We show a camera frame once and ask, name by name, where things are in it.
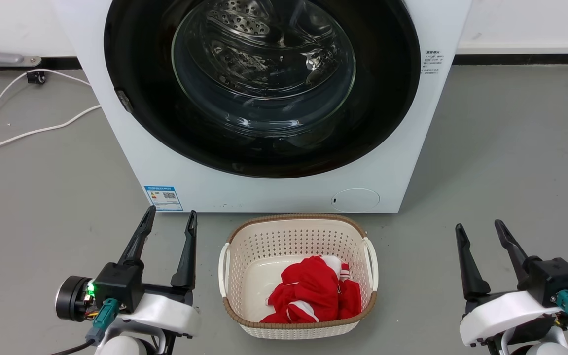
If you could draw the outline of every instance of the laundry basket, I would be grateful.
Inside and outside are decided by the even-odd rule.
[[[259,323],[274,313],[266,299],[282,271],[311,255],[333,255],[349,264],[359,283],[362,312],[350,319],[303,324]],[[275,215],[246,221],[227,240],[218,262],[223,305],[250,335],[265,339],[314,339],[341,335],[366,317],[376,302],[378,261],[356,222],[322,214]]]

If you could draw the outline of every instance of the warning label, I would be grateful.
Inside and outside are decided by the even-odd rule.
[[[427,50],[422,58],[420,74],[439,74],[442,62],[444,62],[444,55],[439,50]]]

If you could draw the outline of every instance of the basket handle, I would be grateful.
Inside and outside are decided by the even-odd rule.
[[[376,257],[376,249],[374,249],[372,241],[367,237],[363,238],[363,245],[365,245],[365,261],[367,262],[369,283],[372,285],[372,291],[376,291],[378,290],[378,258]]]
[[[229,243],[223,245],[223,250],[220,251],[220,258],[218,259],[218,288],[220,289],[220,296],[227,297],[227,290],[229,288]]]

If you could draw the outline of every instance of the brown basket rim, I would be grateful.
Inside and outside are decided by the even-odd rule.
[[[264,223],[264,222],[273,222],[275,220],[298,220],[298,219],[327,219],[327,220],[337,220],[340,222],[345,222],[356,229],[356,231],[360,234],[361,239],[367,236],[367,233],[361,228],[361,226],[356,223],[354,220],[347,218],[346,216],[340,215],[330,215],[330,214],[322,214],[322,213],[296,213],[296,214],[286,214],[286,215],[273,215],[273,216],[262,216],[259,218],[252,218],[239,227],[237,227],[232,234],[230,234],[227,242],[229,244],[232,243],[235,236],[243,230],[243,228],[248,227],[252,224]],[[374,305],[376,304],[376,291],[372,291],[372,294],[369,298],[369,303],[364,310],[361,311],[358,315],[348,318],[348,319],[338,319],[332,321],[320,321],[318,323],[299,323],[299,324],[278,324],[278,323],[259,323],[257,321],[248,321],[243,317],[240,317],[237,313],[234,312],[232,306],[229,304],[229,300],[227,297],[223,297],[223,306],[225,306],[225,310],[227,310],[227,314],[234,321],[242,326],[246,326],[248,328],[260,328],[260,329],[278,329],[278,330],[300,330],[300,329],[316,329],[316,328],[329,328],[331,326],[341,326],[356,323],[361,319],[367,317],[367,315],[372,311]]]

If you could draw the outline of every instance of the front-load washing machine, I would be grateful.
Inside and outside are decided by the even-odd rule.
[[[158,211],[395,213],[471,0],[53,0]]]

